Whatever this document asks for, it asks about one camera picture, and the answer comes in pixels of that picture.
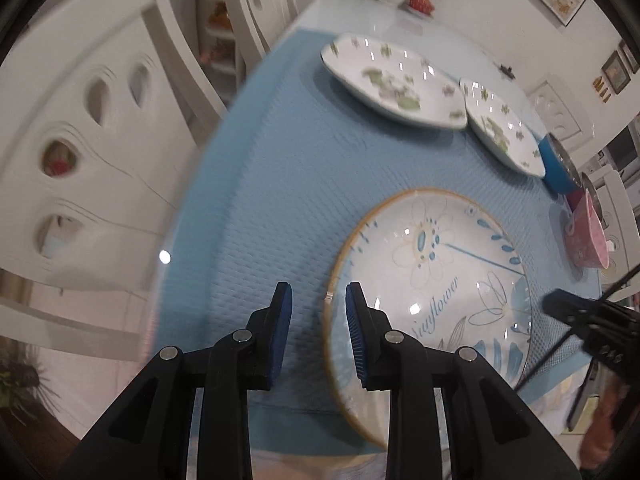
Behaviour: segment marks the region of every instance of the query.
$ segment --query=metal screw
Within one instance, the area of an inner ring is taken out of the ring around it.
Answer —
[[[251,339],[252,336],[253,334],[251,333],[250,330],[241,328],[240,330],[236,330],[234,332],[233,338],[234,338],[234,341],[238,341],[239,343],[244,343],[245,341],[249,341],[249,339]]]
[[[473,348],[465,346],[458,351],[458,355],[461,359],[471,362],[476,360],[476,357],[478,357],[478,352],[476,352]]]
[[[165,361],[170,361],[178,355],[178,349],[175,346],[165,346],[160,351],[160,358]]]
[[[404,335],[402,334],[402,332],[398,332],[398,330],[389,330],[389,332],[385,334],[385,339],[390,343],[397,345],[398,343],[404,341]]]

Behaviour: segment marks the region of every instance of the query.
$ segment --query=blue placemat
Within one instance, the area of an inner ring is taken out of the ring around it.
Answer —
[[[264,60],[208,146],[178,219],[156,333],[156,349],[210,346],[267,305],[276,282],[289,282],[294,309],[282,373],[272,392],[251,397],[253,420],[263,421],[252,425],[252,443],[280,452],[370,449],[336,415],[321,311],[340,247],[400,190],[449,189],[500,222],[529,281],[530,362],[564,332],[540,312],[542,295],[558,287],[590,298],[599,292],[597,271],[577,269],[564,251],[564,199],[505,168],[470,131],[411,128],[369,110],[322,67],[319,52],[331,39],[293,34]],[[570,340],[543,371],[578,346]],[[273,431],[276,420],[304,431],[291,442],[256,429]]]

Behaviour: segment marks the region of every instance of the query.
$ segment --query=oval plate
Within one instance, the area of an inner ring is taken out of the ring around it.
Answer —
[[[402,46],[343,34],[322,49],[321,58],[358,99],[391,119],[466,127],[465,99],[458,85]]]
[[[356,376],[344,311],[350,282],[393,328],[431,348],[472,346],[518,382],[529,352],[527,279],[498,223],[463,196],[425,188],[391,197],[358,225],[332,273],[324,336],[334,390],[350,423],[386,447],[389,392],[368,392]],[[442,409],[438,417],[446,442]]]
[[[545,165],[536,137],[511,107],[471,79],[461,79],[460,88],[473,131],[496,158],[512,170],[544,178]]]

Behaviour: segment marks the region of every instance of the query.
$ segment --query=flower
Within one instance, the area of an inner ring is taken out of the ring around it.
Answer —
[[[447,244],[454,241],[449,230],[453,218],[446,214],[447,199],[438,196],[425,204],[421,198],[412,203],[413,225],[402,226],[405,236],[392,253],[392,260],[399,267],[411,268],[410,283],[413,288],[423,288],[431,280],[439,282],[443,267],[453,263],[452,251]]]

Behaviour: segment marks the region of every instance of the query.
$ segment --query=blue cup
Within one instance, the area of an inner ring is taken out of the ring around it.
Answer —
[[[542,155],[542,161],[545,163],[546,175],[543,181],[547,186],[561,195],[582,188],[580,173],[554,134],[546,134],[546,137],[538,144],[538,149]]]

